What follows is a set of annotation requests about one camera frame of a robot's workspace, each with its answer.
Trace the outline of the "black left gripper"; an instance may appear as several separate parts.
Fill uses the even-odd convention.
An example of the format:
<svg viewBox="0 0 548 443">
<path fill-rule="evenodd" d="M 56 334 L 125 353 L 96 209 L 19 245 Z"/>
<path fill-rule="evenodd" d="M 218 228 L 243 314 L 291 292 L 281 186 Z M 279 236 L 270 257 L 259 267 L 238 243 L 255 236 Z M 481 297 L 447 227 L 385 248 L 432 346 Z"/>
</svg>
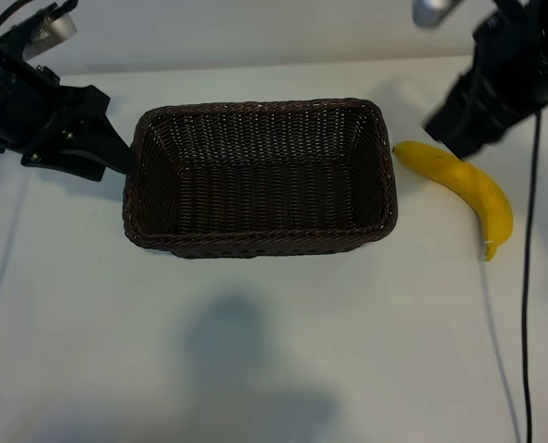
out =
<svg viewBox="0 0 548 443">
<path fill-rule="evenodd" d="M 25 167 L 100 182 L 106 168 L 132 173 L 132 150 L 106 112 L 110 98 L 93 86 L 60 84 L 0 50 L 0 151 L 22 155 Z"/>
</svg>

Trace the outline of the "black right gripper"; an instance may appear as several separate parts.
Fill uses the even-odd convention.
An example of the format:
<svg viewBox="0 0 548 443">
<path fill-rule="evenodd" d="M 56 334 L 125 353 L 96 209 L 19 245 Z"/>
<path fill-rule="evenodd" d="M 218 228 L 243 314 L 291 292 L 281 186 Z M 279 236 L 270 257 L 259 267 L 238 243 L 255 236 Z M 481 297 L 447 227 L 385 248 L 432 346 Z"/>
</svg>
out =
<svg viewBox="0 0 548 443">
<path fill-rule="evenodd" d="M 548 1 L 497 1 L 473 33 L 470 71 L 459 77 L 424 130 L 459 159 L 498 142 L 548 105 Z"/>
</svg>

